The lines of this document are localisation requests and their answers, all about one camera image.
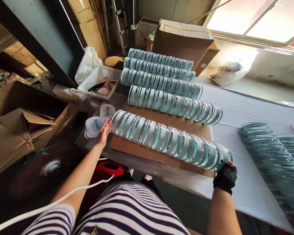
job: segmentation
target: window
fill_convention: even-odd
[[[213,8],[227,0],[216,0]],[[232,0],[204,23],[215,34],[288,46],[294,43],[294,0]]]

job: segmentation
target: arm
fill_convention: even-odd
[[[225,164],[214,179],[214,191],[211,200],[209,235],[241,235],[231,189],[235,186],[237,170],[231,164]]]
[[[60,190],[52,199],[51,203],[59,200],[75,188],[89,185],[100,154],[106,145],[107,137],[109,134],[109,125],[110,121],[108,119],[105,120],[103,127],[100,130],[97,143],[89,151],[86,157],[84,157],[80,164],[75,168],[71,175],[67,178]],[[72,205],[75,210],[75,216],[77,216],[85,193],[86,190],[78,190],[70,195],[67,199],[62,201],[61,204]]]

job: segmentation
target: hand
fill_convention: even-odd
[[[97,143],[96,145],[100,145],[102,148],[105,147],[107,144],[107,138],[110,132],[110,123],[111,121],[109,119],[106,119],[104,124],[102,125],[102,128],[100,130],[100,133],[97,137]]]
[[[217,173],[213,180],[213,188],[220,188],[232,196],[232,188],[237,179],[237,169],[232,162],[227,162]]]

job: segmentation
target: window pane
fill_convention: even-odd
[[[277,42],[290,40],[294,37],[294,0],[279,0],[247,35]]]
[[[207,28],[243,35],[273,0],[232,0],[218,8]]]

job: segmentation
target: person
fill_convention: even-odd
[[[110,121],[106,120],[97,143],[51,202],[75,188],[89,185],[106,145],[109,125]],[[75,219],[86,190],[76,191],[60,204],[43,212],[22,234],[189,234],[181,220],[164,203],[151,177],[145,177],[143,183],[138,183],[133,181],[131,173],[111,180],[97,202],[76,225]],[[231,191],[236,174],[237,170],[232,164],[225,164],[214,179],[208,234],[241,234]]]

